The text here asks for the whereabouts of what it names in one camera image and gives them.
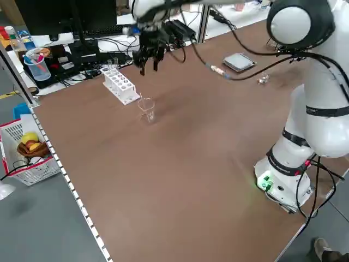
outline white basket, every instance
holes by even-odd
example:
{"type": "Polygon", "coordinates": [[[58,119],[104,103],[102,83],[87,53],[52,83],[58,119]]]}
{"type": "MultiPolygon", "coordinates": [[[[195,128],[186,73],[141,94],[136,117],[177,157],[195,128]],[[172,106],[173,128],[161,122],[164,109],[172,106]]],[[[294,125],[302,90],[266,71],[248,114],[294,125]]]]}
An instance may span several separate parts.
{"type": "MultiPolygon", "coordinates": [[[[25,160],[24,156],[17,152],[17,146],[20,143],[22,135],[23,130],[20,119],[0,125],[0,147],[6,174],[13,169],[13,164],[17,160],[25,160]]],[[[38,137],[40,141],[44,141],[41,133],[38,134],[38,137]]],[[[51,156],[38,164],[19,169],[11,173],[9,177],[13,177],[27,186],[31,186],[59,172],[60,168],[51,156]]]]}

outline brown table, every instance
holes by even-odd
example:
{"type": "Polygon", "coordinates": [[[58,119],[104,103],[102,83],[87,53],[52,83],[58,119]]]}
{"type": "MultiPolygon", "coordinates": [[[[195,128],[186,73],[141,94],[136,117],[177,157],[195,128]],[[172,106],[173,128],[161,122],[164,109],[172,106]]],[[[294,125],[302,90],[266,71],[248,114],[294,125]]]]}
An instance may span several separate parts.
{"type": "MultiPolygon", "coordinates": [[[[264,22],[238,35],[266,51],[264,22]]],[[[275,67],[260,86],[257,78],[227,81],[185,50],[184,64],[165,55],[157,73],[148,63],[145,77],[133,66],[122,70],[155,100],[153,125],[102,78],[43,97],[35,113],[114,261],[273,261],[304,218],[266,199],[253,166],[280,136],[304,64],[275,67]]],[[[243,52],[230,33],[198,50],[216,65],[243,52]]],[[[277,59],[250,57],[258,68],[277,59]]],[[[344,158],[324,163],[340,174],[348,167],[344,158]]],[[[320,197],[330,185],[321,173],[320,197]]]]}

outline blue container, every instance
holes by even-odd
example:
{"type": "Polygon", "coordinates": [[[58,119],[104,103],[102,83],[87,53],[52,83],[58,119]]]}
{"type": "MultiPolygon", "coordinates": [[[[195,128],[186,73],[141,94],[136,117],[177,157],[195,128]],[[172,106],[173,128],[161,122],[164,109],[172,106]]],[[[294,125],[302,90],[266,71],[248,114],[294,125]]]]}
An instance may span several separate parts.
{"type": "Polygon", "coordinates": [[[29,107],[26,103],[18,104],[15,108],[13,108],[13,119],[21,118],[21,115],[31,114],[29,107]]]}

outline shoe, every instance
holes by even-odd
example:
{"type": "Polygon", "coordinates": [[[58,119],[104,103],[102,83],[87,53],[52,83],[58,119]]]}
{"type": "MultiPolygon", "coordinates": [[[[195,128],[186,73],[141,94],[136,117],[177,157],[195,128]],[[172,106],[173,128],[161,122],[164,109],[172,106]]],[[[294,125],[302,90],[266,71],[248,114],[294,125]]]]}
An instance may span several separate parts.
{"type": "Polygon", "coordinates": [[[332,251],[325,239],[316,239],[314,249],[319,260],[321,260],[324,251],[332,251]]]}

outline white test tube rack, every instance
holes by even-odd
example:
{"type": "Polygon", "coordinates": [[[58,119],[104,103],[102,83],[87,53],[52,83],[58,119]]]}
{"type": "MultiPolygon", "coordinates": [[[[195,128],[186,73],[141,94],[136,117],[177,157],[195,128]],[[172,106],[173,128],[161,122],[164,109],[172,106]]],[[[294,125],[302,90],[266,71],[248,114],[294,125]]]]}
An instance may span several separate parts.
{"type": "Polygon", "coordinates": [[[121,103],[128,105],[140,98],[140,95],[136,92],[135,85],[116,68],[103,68],[101,69],[101,72],[105,77],[103,85],[108,88],[108,90],[116,96],[121,103]]]}

